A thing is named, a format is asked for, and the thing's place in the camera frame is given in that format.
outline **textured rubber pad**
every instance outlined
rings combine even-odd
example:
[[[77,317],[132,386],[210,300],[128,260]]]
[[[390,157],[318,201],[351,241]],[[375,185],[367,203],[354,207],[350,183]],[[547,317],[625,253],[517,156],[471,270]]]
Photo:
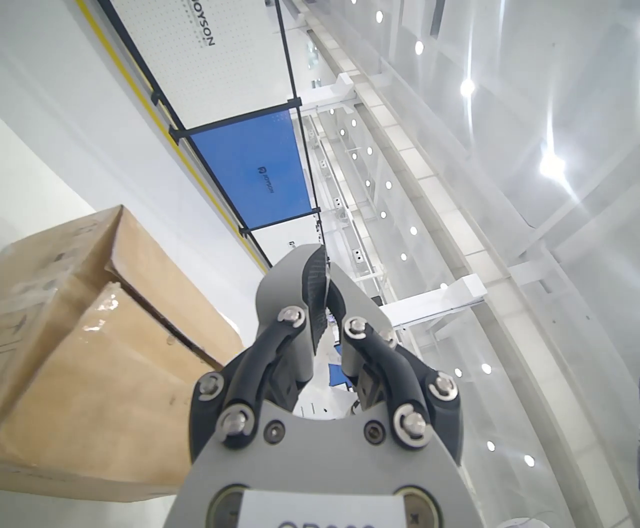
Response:
[[[319,247],[305,264],[302,272],[302,299],[309,307],[309,325],[314,353],[326,330],[326,248]]]

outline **black frame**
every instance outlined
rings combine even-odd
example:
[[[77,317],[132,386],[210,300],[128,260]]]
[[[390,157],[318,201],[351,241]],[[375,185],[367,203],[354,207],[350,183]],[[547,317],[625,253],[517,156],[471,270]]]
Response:
[[[318,207],[317,195],[316,195],[316,185],[315,185],[314,178],[313,178],[313,173],[312,173],[312,170],[311,170],[311,161],[309,159],[307,140],[305,138],[305,130],[304,130],[304,126],[302,124],[302,114],[300,112],[300,107],[302,106],[302,101],[301,101],[300,97],[298,96],[298,92],[296,90],[296,83],[295,83],[295,80],[294,80],[294,77],[293,77],[293,69],[291,67],[291,57],[289,56],[289,46],[287,44],[287,36],[286,36],[286,33],[285,33],[285,29],[284,29],[284,21],[282,19],[282,8],[280,6],[280,0],[275,0],[275,6],[276,6],[276,13],[278,15],[278,26],[280,28],[280,36],[282,37],[282,47],[283,47],[283,50],[284,50],[285,59],[287,61],[287,70],[289,72],[289,81],[291,82],[291,92],[293,94],[293,98],[289,99],[287,102],[285,102],[283,104],[279,104],[279,105],[276,105],[276,106],[271,106],[271,107],[268,107],[268,108],[261,108],[261,109],[254,110],[252,112],[248,112],[248,113],[245,113],[245,114],[233,116],[233,117],[222,119],[222,120],[219,120],[219,121],[216,121],[216,122],[213,122],[213,123],[208,123],[208,124],[204,124],[204,125],[201,125],[201,126],[198,126],[198,127],[194,127],[192,129],[185,129],[184,125],[182,124],[182,121],[178,117],[178,114],[176,114],[175,110],[173,109],[173,106],[169,102],[167,96],[162,91],[162,88],[160,88],[160,85],[158,84],[156,78],[154,77],[153,73],[151,73],[151,70],[147,66],[147,63],[145,62],[145,60],[142,57],[140,51],[136,47],[136,44],[133,42],[133,39],[131,38],[131,35],[127,31],[127,28],[125,27],[125,25],[122,22],[120,16],[118,15],[117,11],[113,7],[113,4],[111,4],[111,1],[110,0],[96,0],[96,2],[98,2],[98,5],[102,8],[102,11],[104,12],[104,15],[107,17],[107,20],[113,26],[113,29],[115,30],[116,34],[120,37],[122,43],[124,44],[124,47],[127,49],[129,54],[131,55],[131,58],[133,59],[133,61],[137,64],[137,66],[140,69],[140,71],[142,72],[142,74],[147,78],[147,81],[148,81],[148,83],[149,83],[149,85],[151,86],[151,89],[152,89],[152,93],[150,94],[151,102],[155,106],[157,106],[158,102],[162,102],[163,106],[166,108],[167,112],[169,113],[169,116],[170,116],[171,120],[173,121],[173,124],[175,125],[175,126],[173,126],[171,124],[169,125],[169,130],[168,130],[169,135],[173,138],[173,140],[176,142],[176,144],[179,144],[180,140],[184,140],[184,141],[186,141],[188,143],[188,145],[191,148],[192,152],[194,153],[194,155],[196,156],[196,158],[198,159],[198,161],[200,162],[202,167],[204,167],[205,171],[207,172],[209,178],[211,179],[211,182],[216,186],[218,191],[222,194],[222,197],[227,202],[227,205],[230,207],[230,209],[233,211],[233,213],[235,214],[236,218],[240,222],[240,226],[238,226],[238,232],[242,236],[248,237],[248,238],[251,239],[253,244],[256,246],[256,248],[258,249],[258,251],[262,255],[262,258],[265,260],[267,266],[269,268],[273,267],[273,265],[271,264],[271,261],[269,260],[269,257],[267,257],[267,255],[264,253],[264,250],[260,247],[260,244],[255,239],[255,237],[253,236],[253,233],[252,233],[253,231],[256,231],[256,230],[261,229],[263,227],[269,227],[269,226],[272,226],[272,225],[277,225],[279,223],[284,223],[284,222],[289,221],[289,220],[295,220],[296,218],[301,218],[303,216],[316,214],[317,215],[317,224],[318,224],[318,226],[320,228],[322,241],[324,243],[324,230],[323,230],[323,226],[322,226],[322,219],[320,217],[321,210],[320,210],[320,207]],[[229,198],[229,196],[225,192],[223,186],[220,184],[220,182],[219,182],[218,178],[216,177],[216,175],[214,174],[213,170],[211,169],[211,167],[209,166],[207,161],[202,156],[202,153],[200,152],[200,149],[198,149],[198,147],[196,146],[195,142],[191,139],[191,136],[193,134],[198,134],[199,132],[204,132],[204,131],[207,131],[207,130],[213,130],[215,128],[223,127],[223,126],[230,125],[230,124],[233,124],[233,123],[238,123],[238,122],[241,122],[241,121],[245,121],[245,120],[248,120],[248,119],[253,119],[253,118],[256,118],[256,117],[260,117],[260,116],[264,116],[264,115],[268,115],[268,114],[272,114],[272,113],[276,113],[276,112],[281,112],[283,110],[288,110],[288,109],[292,109],[292,108],[295,108],[296,112],[298,114],[298,123],[300,125],[302,144],[303,144],[304,151],[305,151],[305,158],[306,158],[306,162],[307,162],[307,170],[309,172],[309,179],[311,181],[311,190],[312,190],[313,197],[314,197],[315,207],[313,209],[311,209],[311,211],[309,211],[309,212],[306,212],[306,213],[303,213],[303,214],[299,214],[299,215],[293,216],[291,218],[285,218],[285,219],[282,219],[282,220],[279,220],[279,221],[276,221],[276,222],[268,223],[268,224],[261,225],[261,226],[258,226],[258,227],[254,227],[254,228],[249,228],[248,225],[246,224],[246,222],[244,221],[244,219],[242,218],[242,215],[240,215],[240,212],[236,209],[235,205],[233,204],[233,202],[231,201],[231,199]]]

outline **blue panel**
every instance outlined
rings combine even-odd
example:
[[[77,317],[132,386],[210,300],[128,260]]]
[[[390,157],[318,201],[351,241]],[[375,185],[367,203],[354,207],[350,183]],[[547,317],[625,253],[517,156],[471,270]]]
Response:
[[[309,212],[288,111],[192,136],[247,227]]]
[[[349,381],[349,378],[344,375],[342,372],[341,365],[333,365],[329,363],[329,387],[335,387],[336,385],[341,385],[342,383],[346,383],[347,387],[352,387],[352,382]]]

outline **yellow stripe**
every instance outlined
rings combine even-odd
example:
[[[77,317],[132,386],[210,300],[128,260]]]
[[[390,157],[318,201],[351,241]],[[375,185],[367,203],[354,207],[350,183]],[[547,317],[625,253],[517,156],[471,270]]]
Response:
[[[205,192],[205,194],[209,197],[209,200],[211,200],[211,203],[216,206],[216,209],[220,212],[220,214],[222,215],[222,218],[224,218],[225,221],[231,226],[231,228],[233,229],[234,234],[238,237],[240,242],[242,242],[242,244],[247,249],[247,251],[249,251],[249,254],[256,261],[256,263],[258,264],[258,267],[260,267],[260,269],[263,272],[266,273],[267,268],[265,267],[265,265],[260,261],[258,256],[252,250],[252,248],[249,245],[249,243],[246,241],[246,239],[236,230],[237,227],[234,224],[234,222],[231,220],[231,218],[226,213],[226,211],[224,209],[222,209],[222,207],[220,206],[220,204],[216,200],[216,197],[213,195],[213,193],[211,192],[209,187],[202,180],[202,178],[200,177],[198,172],[195,170],[193,165],[189,162],[188,158],[178,148],[178,145],[175,144],[175,141],[169,135],[169,132],[167,130],[167,126],[162,122],[162,120],[158,117],[157,113],[154,111],[154,107],[151,105],[151,103],[148,100],[146,94],[144,94],[140,90],[140,88],[138,88],[138,85],[136,84],[135,80],[133,79],[133,77],[131,77],[130,73],[125,68],[125,65],[120,60],[120,57],[118,57],[118,54],[114,50],[113,46],[111,45],[111,43],[109,42],[109,40],[107,39],[105,34],[102,32],[102,30],[101,30],[100,26],[98,25],[98,23],[93,18],[93,15],[91,14],[91,12],[87,8],[86,4],[84,3],[84,0],[76,0],[76,3],[78,4],[78,7],[80,7],[80,10],[82,11],[84,17],[86,18],[86,21],[89,22],[89,25],[91,26],[91,29],[95,33],[95,36],[98,37],[98,40],[100,40],[100,43],[102,44],[102,46],[105,48],[105,50],[107,51],[107,53],[111,57],[111,60],[113,60],[113,63],[116,65],[116,67],[118,68],[118,70],[120,71],[122,76],[125,78],[125,80],[129,84],[129,86],[131,87],[133,92],[136,94],[137,98],[143,104],[143,106],[145,107],[145,109],[147,110],[149,115],[151,116],[151,119],[153,119],[154,123],[157,125],[157,127],[160,129],[162,134],[165,136],[165,138],[166,138],[167,142],[169,143],[169,145],[171,145],[172,149],[174,149],[175,153],[178,155],[180,160],[184,163],[184,165],[187,168],[187,170],[191,173],[193,178],[198,182],[198,185],[202,188],[202,190]]]

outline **cardboard box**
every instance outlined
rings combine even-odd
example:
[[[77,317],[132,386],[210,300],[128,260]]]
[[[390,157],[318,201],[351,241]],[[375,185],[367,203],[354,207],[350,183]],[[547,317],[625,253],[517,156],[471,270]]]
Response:
[[[117,207],[0,253],[0,489],[175,493],[195,381],[239,336]]]

